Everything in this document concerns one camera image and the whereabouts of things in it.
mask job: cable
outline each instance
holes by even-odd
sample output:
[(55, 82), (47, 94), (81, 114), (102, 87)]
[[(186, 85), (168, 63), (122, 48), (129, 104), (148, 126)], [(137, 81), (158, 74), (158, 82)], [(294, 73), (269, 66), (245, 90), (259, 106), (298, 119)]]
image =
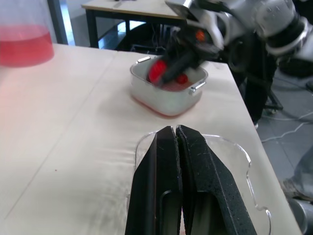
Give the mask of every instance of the cable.
[(267, 138), (267, 139), (265, 139), (265, 140), (261, 140), (261, 142), (262, 142), (262, 143), (265, 143), (265, 142), (268, 142), (268, 141), (273, 141), (273, 140), (281, 139), (281, 138), (283, 138), (285, 135), (288, 135), (288, 134), (292, 134), (292, 133), (297, 132), (304, 124), (309, 124), (309, 122), (303, 122), (303, 123), (301, 123), (297, 128), (295, 128), (293, 131), (287, 131), (287, 132), (283, 133), (281, 136), (270, 137), (270, 138)]
[(310, 116), (312, 114), (313, 114), (313, 112), (310, 112), (310, 113), (304, 114), (304, 115), (302, 115), (302, 116), (300, 116), (298, 118), (275, 118), (275, 117), (271, 117), (271, 116), (262, 116), (262, 117), (268, 118), (268, 119), (271, 119), (271, 120), (276, 120), (276, 121), (298, 121), (298, 120), (301, 120), (302, 118), (305, 118), (305, 117)]
[[(276, 76), (274, 77), (274, 79), (279, 80), (279, 81), (283, 81), (283, 82), (286, 82), (286, 83), (289, 83), (289, 84), (291, 84), (291, 85), (293, 85), (293, 86), (295, 86), (295, 87), (298, 87), (298, 88), (301, 89), (301, 90), (308, 91), (308, 89), (307, 89), (306, 87), (299, 86), (298, 84), (293, 83), (293, 82), (290, 82), (290, 81), (287, 81), (287, 80), (285, 80), (285, 79), (282, 79), (282, 78), (279, 78), (279, 77), (276, 77)], [(282, 88), (282, 87), (280, 87), (280, 89), (282, 89), (282, 90), (288, 90), (288, 91), (291, 90), (290, 88)]]

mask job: black metal frame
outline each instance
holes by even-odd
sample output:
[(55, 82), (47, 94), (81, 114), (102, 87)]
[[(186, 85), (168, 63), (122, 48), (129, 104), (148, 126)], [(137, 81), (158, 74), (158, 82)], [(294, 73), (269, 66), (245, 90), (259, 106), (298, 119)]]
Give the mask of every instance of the black metal frame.
[(97, 32), (97, 22), (96, 18), (111, 18), (125, 20), (126, 22), (126, 35), (130, 31), (129, 21), (142, 21), (152, 24), (167, 24), (173, 26), (179, 26), (183, 23), (181, 19), (173, 19), (166, 17), (155, 17), (155, 16), (144, 16), (130, 13), (119, 13), (119, 12), (110, 12), (110, 11), (100, 11), (100, 10), (91, 10), (86, 9), (86, 17), (88, 23), (88, 32), (90, 47), (99, 48), (98, 44), (98, 32)]
[(47, 0), (47, 3), (49, 6), (57, 43), (67, 45), (67, 34), (64, 27), (60, 0)]

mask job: person's leg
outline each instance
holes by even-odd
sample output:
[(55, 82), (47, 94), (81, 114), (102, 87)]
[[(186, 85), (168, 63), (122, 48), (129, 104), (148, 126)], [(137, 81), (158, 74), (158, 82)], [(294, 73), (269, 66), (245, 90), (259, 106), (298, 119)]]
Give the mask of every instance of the person's leg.
[(313, 145), (296, 166), (294, 176), (281, 186), (286, 197), (313, 201)]
[(256, 37), (253, 56), (247, 70), (248, 79), (245, 95), (246, 107), (254, 124), (262, 116), (275, 71), (276, 62), (274, 57), (266, 52), (264, 43)]

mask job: clear plastic tray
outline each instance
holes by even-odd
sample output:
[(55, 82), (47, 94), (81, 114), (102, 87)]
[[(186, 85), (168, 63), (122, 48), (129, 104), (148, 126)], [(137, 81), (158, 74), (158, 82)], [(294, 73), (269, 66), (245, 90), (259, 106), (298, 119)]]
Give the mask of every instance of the clear plastic tray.
[[(150, 132), (139, 140), (135, 148), (134, 171), (139, 166), (141, 160), (149, 149), (156, 132), (157, 131)], [(252, 162), (247, 152), (240, 145), (221, 136), (203, 136), (205, 137), (208, 146), (232, 173), (257, 234), (273, 234), (269, 209), (266, 206), (260, 206), (257, 203), (257, 195), (254, 193), (253, 183), (249, 177)], [(129, 195), (126, 198), (126, 214), (128, 204)], [(185, 234), (183, 224), (181, 225), (180, 234)]]

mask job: white cable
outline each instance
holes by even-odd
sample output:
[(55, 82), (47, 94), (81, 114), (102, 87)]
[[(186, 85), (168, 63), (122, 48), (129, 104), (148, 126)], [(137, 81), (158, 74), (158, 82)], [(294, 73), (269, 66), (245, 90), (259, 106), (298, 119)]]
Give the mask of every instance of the white cable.
[(310, 122), (303, 122), (301, 123), (297, 128), (295, 128), (293, 131), (287, 131), (285, 133), (283, 133), (281, 136), (274, 136), (274, 137), (270, 137), (270, 138), (267, 138), (265, 140), (261, 140), (262, 143), (265, 143), (267, 141), (272, 141), (272, 140), (277, 140), (277, 139), (281, 139), (282, 137), (284, 137), (285, 135), (288, 135), (288, 134), (292, 134), (292, 133), (295, 133), (297, 132), (304, 124), (309, 124)]
[(300, 116), (299, 118), (275, 118), (275, 117), (271, 117), (271, 116), (262, 116), (262, 117), (268, 118), (271, 120), (276, 120), (276, 121), (297, 121), (297, 120), (301, 120), (302, 118), (305, 118), (307, 116), (310, 116), (312, 114), (313, 114), (313, 112), (310, 112), (308, 114)]

